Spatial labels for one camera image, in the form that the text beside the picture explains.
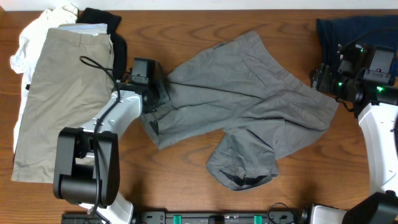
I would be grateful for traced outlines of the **grey shorts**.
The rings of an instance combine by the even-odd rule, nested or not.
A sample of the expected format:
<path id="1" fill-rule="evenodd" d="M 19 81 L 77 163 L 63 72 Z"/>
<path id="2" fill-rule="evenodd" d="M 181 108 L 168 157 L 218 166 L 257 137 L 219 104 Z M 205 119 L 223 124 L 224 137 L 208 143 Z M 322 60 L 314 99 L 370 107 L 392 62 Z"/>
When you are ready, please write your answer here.
<path id="1" fill-rule="evenodd" d="M 324 135 L 337 102 L 295 78 L 257 32 L 206 49 L 168 76 L 168 98 L 140 122 L 159 149 L 222 129 L 207 171 L 233 191 L 277 177 L 277 160 Z"/>

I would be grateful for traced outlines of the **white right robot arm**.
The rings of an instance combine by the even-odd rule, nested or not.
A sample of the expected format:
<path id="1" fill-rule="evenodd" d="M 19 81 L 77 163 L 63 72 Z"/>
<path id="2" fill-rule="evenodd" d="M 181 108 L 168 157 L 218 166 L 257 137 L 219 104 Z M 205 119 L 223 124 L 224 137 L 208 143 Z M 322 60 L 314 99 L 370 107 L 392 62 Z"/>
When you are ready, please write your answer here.
<path id="1" fill-rule="evenodd" d="M 393 223 L 397 216 L 397 89 L 379 67 L 353 66 L 337 70 L 321 64 L 310 73 L 311 87 L 329 93 L 354 114 L 364 136 L 369 164 L 369 196 L 348 211 L 327 208 L 320 220 L 335 223 Z"/>

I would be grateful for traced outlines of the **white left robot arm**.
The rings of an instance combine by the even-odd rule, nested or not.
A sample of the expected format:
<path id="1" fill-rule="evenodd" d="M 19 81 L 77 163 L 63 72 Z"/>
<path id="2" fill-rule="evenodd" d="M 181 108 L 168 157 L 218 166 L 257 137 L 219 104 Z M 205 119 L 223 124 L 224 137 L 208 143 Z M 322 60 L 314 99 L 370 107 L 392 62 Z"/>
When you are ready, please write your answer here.
<path id="1" fill-rule="evenodd" d="M 139 223 L 134 206 L 119 192 L 119 140 L 143 113 L 168 100 L 155 60 L 135 58 L 128 76 L 114 81 L 109 101 L 79 128 L 65 127 L 57 139 L 53 178 L 56 198 L 87 210 L 65 213 L 62 223 Z"/>

